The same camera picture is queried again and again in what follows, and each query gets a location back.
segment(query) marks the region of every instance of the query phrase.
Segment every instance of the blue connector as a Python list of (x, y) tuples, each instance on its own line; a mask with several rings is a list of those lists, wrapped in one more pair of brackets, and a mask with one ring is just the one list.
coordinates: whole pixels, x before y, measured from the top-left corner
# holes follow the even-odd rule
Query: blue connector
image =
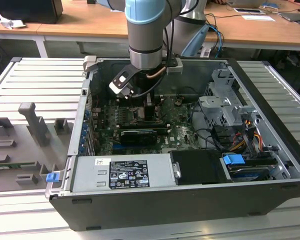
[(85, 144), (86, 139), (84, 137), (80, 138), (80, 144)]
[(46, 175), (45, 181), (47, 183), (58, 183), (60, 178), (59, 172), (52, 172)]
[(80, 153), (83, 153), (83, 152), (85, 151), (85, 149), (86, 149), (86, 148), (85, 148), (84, 146), (79, 146), (79, 152), (80, 152)]
[(246, 163), (241, 154), (227, 154), (226, 156), (223, 157), (223, 160), (226, 165)]
[(86, 123), (82, 124), (82, 130), (87, 130), (88, 127), (89, 127), (88, 124), (86, 124)]

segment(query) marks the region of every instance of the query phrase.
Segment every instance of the blue tab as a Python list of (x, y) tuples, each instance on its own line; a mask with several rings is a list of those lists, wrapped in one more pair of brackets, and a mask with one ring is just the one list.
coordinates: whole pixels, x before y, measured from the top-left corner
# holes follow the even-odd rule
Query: blue tab
[(47, 183), (58, 183), (59, 182), (60, 173), (52, 172), (46, 175), (45, 181)]
[(204, 25), (188, 42), (186, 47), (181, 53), (182, 57), (193, 57), (195, 56), (199, 49), (201, 48), (202, 44), (206, 39), (207, 32), (209, 30), (209, 26)]
[(226, 156), (223, 157), (223, 160), (226, 165), (246, 163), (241, 154), (227, 154)]

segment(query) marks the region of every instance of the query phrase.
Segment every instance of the computer case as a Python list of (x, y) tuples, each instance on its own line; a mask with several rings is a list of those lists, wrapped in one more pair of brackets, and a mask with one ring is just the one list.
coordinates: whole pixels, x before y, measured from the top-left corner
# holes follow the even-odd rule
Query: computer case
[(55, 24), (63, 12), (61, 0), (0, 0), (0, 14), (11, 20)]

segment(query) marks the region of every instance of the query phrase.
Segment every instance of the power supply label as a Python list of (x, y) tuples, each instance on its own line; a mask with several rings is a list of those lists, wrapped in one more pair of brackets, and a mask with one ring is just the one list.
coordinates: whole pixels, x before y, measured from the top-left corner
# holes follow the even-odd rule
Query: power supply label
[(150, 187), (147, 160), (111, 161), (109, 188), (129, 189)]

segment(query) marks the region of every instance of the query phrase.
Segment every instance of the desk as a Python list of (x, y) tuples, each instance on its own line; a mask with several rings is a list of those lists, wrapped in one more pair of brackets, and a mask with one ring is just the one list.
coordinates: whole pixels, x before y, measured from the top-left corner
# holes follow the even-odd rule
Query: desk
[[(292, 11), (300, 8), (299, 5), (283, 0), (271, 0), (270, 2), (278, 4), (279, 11)], [(206, 14), (213, 13), (219, 17), (239, 14), (230, 9), (232, 8), (228, 6), (209, 4), (204, 12)], [(224, 46), (300, 51), (300, 24), (289, 22), (274, 13), (270, 14), (270, 17), (275, 21), (245, 20), (241, 16), (216, 18), (217, 27), (225, 38)], [(212, 16), (207, 16), (207, 19), (214, 24)], [(215, 42), (215, 35), (214, 32), (209, 32), (206, 42)]]
[[(280, 6), (280, 11), (291, 11), (299, 6), (283, 1), (271, 0)], [(26, 28), (9, 30), (0, 25), (0, 39), (33, 40), (40, 56), (48, 57), (45, 41), (127, 43), (127, 21), (124, 13), (111, 12), (85, 0), (62, 0), (63, 15), (57, 24), (27, 23)], [(208, 4), (205, 13), (216, 16), (237, 15), (234, 10), (215, 3)], [(300, 51), (300, 25), (271, 14), (270, 21), (245, 20), (241, 16), (217, 18), (217, 26), (225, 37), (224, 47), (275, 49)], [(205, 45), (211, 47), (217, 40), (209, 32)]]

